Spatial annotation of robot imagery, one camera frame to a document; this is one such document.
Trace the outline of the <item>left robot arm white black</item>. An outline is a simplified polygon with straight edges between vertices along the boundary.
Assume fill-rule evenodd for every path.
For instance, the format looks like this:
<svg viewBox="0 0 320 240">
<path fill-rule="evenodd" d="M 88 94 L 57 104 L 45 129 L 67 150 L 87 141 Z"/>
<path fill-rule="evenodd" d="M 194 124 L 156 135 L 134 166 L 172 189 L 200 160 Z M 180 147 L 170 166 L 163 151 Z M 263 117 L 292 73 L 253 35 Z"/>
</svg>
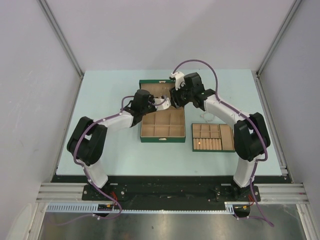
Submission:
<svg viewBox="0 0 320 240">
<path fill-rule="evenodd" d="M 139 89 L 134 95 L 122 98 L 120 110 L 114 115 L 97 120 L 87 116 L 80 118 L 67 143 L 67 151 L 94 186 L 93 194 L 98 199 L 105 200 L 111 193 L 107 185 L 109 178 L 100 163 L 107 133 L 134 127 L 143 116 L 167 110 L 171 105 L 169 96 L 155 97 L 149 91 Z"/>
</svg>

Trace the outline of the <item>green jewelry tray insert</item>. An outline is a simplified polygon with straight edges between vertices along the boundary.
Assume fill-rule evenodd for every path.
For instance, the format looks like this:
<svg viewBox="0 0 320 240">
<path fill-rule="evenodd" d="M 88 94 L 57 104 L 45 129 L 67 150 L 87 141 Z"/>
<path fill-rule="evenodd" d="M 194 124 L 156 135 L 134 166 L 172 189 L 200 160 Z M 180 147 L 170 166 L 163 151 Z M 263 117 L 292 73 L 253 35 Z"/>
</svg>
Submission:
<svg viewBox="0 0 320 240">
<path fill-rule="evenodd" d="M 192 151 L 234 153 L 234 134 L 227 124 L 193 123 Z"/>
</svg>

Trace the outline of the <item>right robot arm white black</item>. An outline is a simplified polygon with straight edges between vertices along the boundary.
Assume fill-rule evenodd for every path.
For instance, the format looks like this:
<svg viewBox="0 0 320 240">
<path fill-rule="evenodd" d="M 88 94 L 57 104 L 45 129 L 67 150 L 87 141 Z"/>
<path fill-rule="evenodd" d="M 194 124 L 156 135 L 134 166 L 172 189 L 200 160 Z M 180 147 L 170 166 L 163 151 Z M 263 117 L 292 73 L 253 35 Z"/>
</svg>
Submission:
<svg viewBox="0 0 320 240">
<path fill-rule="evenodd" d="M 233 131 L 233 144 L 239 159 L 236 172 L 233 176 L 233 185 L 230 188 L 231 196 L 242 201 L 249 194 L 247 186 L 253 183 L 258 161 L 268 159 L 267 147 L 271 140 L 266 122 L 262 114 L 249 114 L 218 96 L 213 89 L 205 89 L 200 75 L 196 72 L 183 74 L 172 73 L 169 77 L 175 87 L 170 90 L 171 105 L 178 108 L 192 103 L 195 108 L 213 114 Z"/>
</svg>

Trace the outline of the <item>green jewelry box beige lining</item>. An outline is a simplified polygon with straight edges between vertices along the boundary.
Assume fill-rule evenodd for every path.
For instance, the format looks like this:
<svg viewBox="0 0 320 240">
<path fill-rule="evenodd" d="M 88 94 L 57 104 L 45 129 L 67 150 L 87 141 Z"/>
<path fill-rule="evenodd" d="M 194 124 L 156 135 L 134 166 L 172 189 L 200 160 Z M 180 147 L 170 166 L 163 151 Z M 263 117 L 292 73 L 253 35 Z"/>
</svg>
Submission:
<svg viewBox="0 0 320 240">
<path fill-rule="evenodd" d="M 139 81 L 139 86 L 156 98 L 162 96 L 169 98 L 170 89 L 175 87 L 175 83 L 165 79 L 142 79 Z M 142 143 L 184 143 L 186 141 L 184 108 L 171 106 L 143 116 L 140 141 Z"/>
</svg>

